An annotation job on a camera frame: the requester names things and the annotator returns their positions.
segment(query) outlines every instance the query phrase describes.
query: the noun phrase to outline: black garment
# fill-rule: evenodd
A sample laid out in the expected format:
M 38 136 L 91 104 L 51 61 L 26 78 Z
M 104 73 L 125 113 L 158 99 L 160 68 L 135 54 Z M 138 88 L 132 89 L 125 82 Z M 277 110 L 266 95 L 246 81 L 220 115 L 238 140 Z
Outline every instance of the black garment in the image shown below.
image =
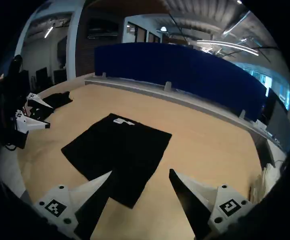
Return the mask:
M 32 109 L 30 110 L 31 118 L 38 121 L 44 121 L 54 112 L 56 108 L 64 106 L 72 102 L 73 100 L 69 98 L 69 92 L 64 92 L 64 93 L 52 94 L 44 98 L 43 101 L 47 103 L 49 106 L 53 107 L 53 109 L 51 109 L 50 107 L 46 107 L 44 105 L 38 104 L 35 101 L 29 100 L 28 106 L 32 107 Z
M 126 122 L 115 123 L 122 118 Z M 88 180 L 114 170 L 111 198 L 133 208 L 155 172 L 171 134 L 110 114 L 62 148 L 71 164 Z

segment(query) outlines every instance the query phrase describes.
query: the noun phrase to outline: wooden table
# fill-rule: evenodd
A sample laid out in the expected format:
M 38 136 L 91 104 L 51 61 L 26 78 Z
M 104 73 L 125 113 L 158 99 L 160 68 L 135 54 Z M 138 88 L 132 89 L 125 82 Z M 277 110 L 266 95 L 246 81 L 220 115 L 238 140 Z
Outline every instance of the wooden table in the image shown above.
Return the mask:
M 135 207 L 109 199 L 92 239 L 189 239 L 194 234 L 169 181 L 169 169 L 217 187 L 228 184 L 248 196 L 261 173 L 250 134 L 205 113 L 165 100 L 99 85 L 70 92 L 73 102 L 55 111 L 48 130 L 29 134 L 18 151 L 25 186 L 33 202 L 57 184 L 85 182 L 60 149 L 110 113 L 172 134 L 164 156 Z

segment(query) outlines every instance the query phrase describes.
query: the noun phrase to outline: glass wall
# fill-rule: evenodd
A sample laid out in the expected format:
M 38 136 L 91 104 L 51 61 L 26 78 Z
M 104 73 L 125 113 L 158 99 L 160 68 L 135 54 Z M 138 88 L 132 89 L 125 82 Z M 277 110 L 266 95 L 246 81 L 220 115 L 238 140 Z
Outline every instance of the glass wall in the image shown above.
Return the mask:
M 257 72 L 255 70 L 249 68 L 242 68 L 247 71 L 257 80 L 259 80 L 266 87 L 266 96 L 268 96 L 269 88 L 271 88 L 280 98 L 280 100 L 284 103 L 287 110 L 290 108 L 290 88 L 283 86 L 279 82 L 275 81 L 272 77 Z

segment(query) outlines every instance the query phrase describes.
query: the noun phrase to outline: ceiling light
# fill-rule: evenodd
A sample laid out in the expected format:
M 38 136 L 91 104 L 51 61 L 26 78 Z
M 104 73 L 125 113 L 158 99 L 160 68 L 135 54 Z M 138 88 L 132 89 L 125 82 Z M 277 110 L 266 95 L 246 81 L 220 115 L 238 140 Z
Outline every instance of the ceiling light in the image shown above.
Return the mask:
M 47 31 L 47 33 L 46 33 L 46 35 L 45 35 L 44 38 L 47 38 L 48 34 L 52 31 L 53 28 L 54 28 L 54 27 L 51 27 L 51 28 Z
M 237 46 L 237 47 L 240 47 L 240 48 L 244 48 L 244 49 L 247 49 L 249 51 L 257 53 L 257 51 L 254 50 L 254 49 L 251 49 L 251 48 L 248 48 L 248 47 L 245 47 L 245 46 L 242 46 L 242 45 L 238 45 L 238 44 L 235 44 L 235 43 L 231 43 L 231 42 L 221 42 L 221 41 L 212 41 L 212 40 L 197 40 L 197 43 L 210 43 L 210 44 L 212 44 L 212 43 L 223 43 L 223 44 L 227 44 L 227 45 L 231 45 L 231 46 Z
M 219 45 L 219 46 L 225 46 L 225 47 L 230 47 L 230 48 L 236 48 L 245 52 L 249 52 L 251 54 L 254 54 L 255 56 L 258 56 L 257 51 L 255 51 L 254 49 L 251 48 L 247 48 L 241 45 L 237 45 L 237 44 L 232 44 L 229 42 L 218 42 L 218 41 L 197 41 L 197 43 L 200 44 L 211 44 L 211 45 Z

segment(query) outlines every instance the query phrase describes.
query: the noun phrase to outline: blue acoustic panel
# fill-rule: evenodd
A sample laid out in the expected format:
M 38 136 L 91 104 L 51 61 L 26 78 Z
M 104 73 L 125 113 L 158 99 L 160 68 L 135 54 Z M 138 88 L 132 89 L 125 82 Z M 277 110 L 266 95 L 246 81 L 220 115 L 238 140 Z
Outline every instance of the blue acoustic panel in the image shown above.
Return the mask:
M 180 45 L 124 43 L 95 49 L 95 74 L 165 85 L 196 94 L 256 121 L 266 88 L 236 65 Z

